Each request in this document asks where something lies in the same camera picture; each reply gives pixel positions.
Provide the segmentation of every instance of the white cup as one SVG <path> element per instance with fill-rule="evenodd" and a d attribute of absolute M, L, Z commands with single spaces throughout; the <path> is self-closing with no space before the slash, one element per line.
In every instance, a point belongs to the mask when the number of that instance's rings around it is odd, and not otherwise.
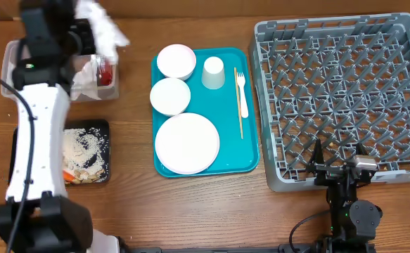
<path fill-rule="evenodd" d="M 208 89 L 218 89 L 225 83 L 224 62 L 215 56 L 205 60 L 202 83 Z"/>

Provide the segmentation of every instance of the round plate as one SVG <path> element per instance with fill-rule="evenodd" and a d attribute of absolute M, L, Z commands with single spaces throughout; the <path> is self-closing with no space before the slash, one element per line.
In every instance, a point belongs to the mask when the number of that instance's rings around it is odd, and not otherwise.
<path fill-rule="evenodd" d="M 167 116 L 184 112 L 189 101 L 191 101 L 191 90 L 185 82 L 176 78 L 161 79 L 150 92 L 153 108 Z"/>
<path fill-rule="evenodd" d="M 219 153 L 220 139 L 215 126 L 195 113 L 169 118 L 158 130 L 155 150 L 171 171 L 190 175 L 207 169 Z"/>
<path fill-rule="evenodd" d="M 189 47 L 173 44 L 161 50 L 156 63 L 164 76 L 186 80 L 196 67 L 197 58 Z"/>

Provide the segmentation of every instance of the teal tray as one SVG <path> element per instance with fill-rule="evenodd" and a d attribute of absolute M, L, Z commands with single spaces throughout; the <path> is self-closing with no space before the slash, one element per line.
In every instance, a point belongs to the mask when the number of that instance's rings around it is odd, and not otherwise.
<path fill-rule="evenodd" d="M 220 150 L 214 163 L 206 170 L 194 175 L 180 175 L 162 165 L 155 151 L 155 137 L 161 125 L 169 118 L 153 109 L 153 152 L 155 168 L 167 178 L 185 176 L 208 176 L 252 171 L 260 161 L 260 149 L 256 130 L 255 109 L 253 107 L 250 75 L 247 58 L 237 48 L 208 48 L 194 50 L 197 57 L 196 68 L 186 80 L 191 90 L 191 102 L 186 112 L 194 112 L 208 118 L 219 132 Z M 217 90 L 210 90 L 201 82 L 203 64 L 210 56 L 217 56 L 224 62 L 225 84 Z M 164 78 L 156 65 L 155 57 L 151 63 L 151 86 Z M 248 105 L 248 118 L 243 120 L 243 135 L 239 129 L 238 105 L 236 100 L 236 83 L 234 67 L 245 75 L 245 95 Z"/>

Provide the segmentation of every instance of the wooden surface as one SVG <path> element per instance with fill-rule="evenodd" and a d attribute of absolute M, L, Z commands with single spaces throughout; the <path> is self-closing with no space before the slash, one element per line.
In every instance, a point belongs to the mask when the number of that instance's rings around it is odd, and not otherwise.
<path fill-rule="evenodd" d="M 0 0 L 0 20 L 20 17 L 20 0 Z M 211 18 L 410 12 L 410 0 L 98 0 L 113 18 Z"/>
<path fill-rule="evenodd" d="M 148 98 L 153 57 L 173 43 L 192 48 L 235 46 L 247 53 L 255 23 L 269 19 L 273 18 L 117 21 L 132 41 L 120 50 L 119 99 L 75 103 L 69 114 L 69 119 L 110 122 L 111 180 L 68 188 L 73 201 L 89 208 L 95 228 L 121 235 L 131 247 L 276 246 L 287 243 L 298 221 L 328 208 L 324 191 L 272 192 L 262 160 L 248 174 L 190 179 L 165 179 L 153 168 Z M 6 44 L 22 34 L 20 23 L 0 22 L 0 71 Z M 16 124 L 14 102 L 0 94 L 0 204 Z M 260 132 L 258 111 L 257 125 Z M 384 211 L 377 229 L 378 251 L 410 252 L 410 183 L 365 187 L 359 197 Z M 329 226 L 328 217 L 310 221 L 296 232 L 294 241 L 311 242 Z M 0 252 L 3 246 L 0 240 Z"/>

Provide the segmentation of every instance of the chopsticks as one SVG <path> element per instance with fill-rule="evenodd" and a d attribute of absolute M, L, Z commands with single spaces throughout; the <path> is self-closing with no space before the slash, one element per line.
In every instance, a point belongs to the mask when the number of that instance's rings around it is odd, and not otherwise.
<path fill-rule="evenodd" d="M 236 67 L 234 67 L 234 82 L 236 83 L 236 97 L 238 100 L 239 128 L 241 129 L 241 139 L 244 139 L 244 134 L 242 131 L 241 100 L 239 98 L 238 72 L 236 70 Z"/>

